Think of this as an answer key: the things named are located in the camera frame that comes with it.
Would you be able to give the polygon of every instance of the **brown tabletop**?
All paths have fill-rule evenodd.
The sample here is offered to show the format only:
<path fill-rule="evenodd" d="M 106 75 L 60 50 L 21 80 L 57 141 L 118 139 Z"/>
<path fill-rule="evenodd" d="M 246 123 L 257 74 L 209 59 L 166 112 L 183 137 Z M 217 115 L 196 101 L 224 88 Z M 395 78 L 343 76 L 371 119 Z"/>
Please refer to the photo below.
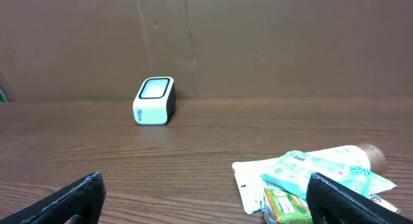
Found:
<path fill-rule="evenodd" d="M 413 99 L 181 100 L 165 126 L 138 126 L 131 101 L 0 104 L 0 217 L 98 170 L 101 223 L 262 223 L 244 213 L 235 161 L 373 143 L 382 193 L 413 219 Z"/>

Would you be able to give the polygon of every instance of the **pile of items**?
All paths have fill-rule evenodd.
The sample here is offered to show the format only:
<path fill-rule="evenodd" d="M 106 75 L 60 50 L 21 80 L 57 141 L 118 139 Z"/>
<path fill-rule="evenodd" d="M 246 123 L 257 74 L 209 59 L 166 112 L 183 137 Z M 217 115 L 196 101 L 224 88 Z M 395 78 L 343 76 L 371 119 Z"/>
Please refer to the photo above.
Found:
<path fill-rule="evenodd" d="M 389 209 L 399 212 L 377 193 L 396 185 L 378 174 L 387 169 L 383 153 L 374 145 L 342 146 L 304 153 L 297 150 L 261 161 L 232 164 L 247 214 L 262 210 L 267 223 L 312 223 L 305 201 L 313 172 Z"/>

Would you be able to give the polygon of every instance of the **teal wet wipes package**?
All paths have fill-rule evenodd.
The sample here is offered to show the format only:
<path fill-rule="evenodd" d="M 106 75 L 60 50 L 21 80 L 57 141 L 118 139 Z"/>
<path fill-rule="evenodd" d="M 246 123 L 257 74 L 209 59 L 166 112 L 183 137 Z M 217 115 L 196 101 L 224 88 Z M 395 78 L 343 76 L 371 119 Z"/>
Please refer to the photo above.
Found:
<path fill-rule="evenodd" d="M 298 150 L 287 152 L 273 165 L 265 167 L 261 177 L 305 199 L 313 172 L 319 172 L 366 197 L 396 186 L 356 160 L 315 157 Z"/>

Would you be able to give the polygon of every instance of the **white cube device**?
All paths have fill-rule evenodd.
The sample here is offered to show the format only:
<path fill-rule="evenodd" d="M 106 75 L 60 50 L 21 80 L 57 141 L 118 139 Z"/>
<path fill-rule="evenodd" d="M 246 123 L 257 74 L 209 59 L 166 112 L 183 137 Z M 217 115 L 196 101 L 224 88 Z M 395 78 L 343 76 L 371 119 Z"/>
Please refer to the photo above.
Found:
<path fill-rule="evenodd" d="M 140 125 L 167 124 L 175 111 L 176 93 L 171 77 L 146 79 L 133 104 L 135 121 Z"/>

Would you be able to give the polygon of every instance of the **cardboard wall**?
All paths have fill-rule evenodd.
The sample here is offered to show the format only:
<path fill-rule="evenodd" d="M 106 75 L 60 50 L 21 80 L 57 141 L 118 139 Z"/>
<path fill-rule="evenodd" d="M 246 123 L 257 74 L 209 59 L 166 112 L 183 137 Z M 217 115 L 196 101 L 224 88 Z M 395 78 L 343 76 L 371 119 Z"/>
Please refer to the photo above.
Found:
<path fill-rule="evenodd" d="M 0 0 L 14 101 L 413 96 L 413 0 Z"/>

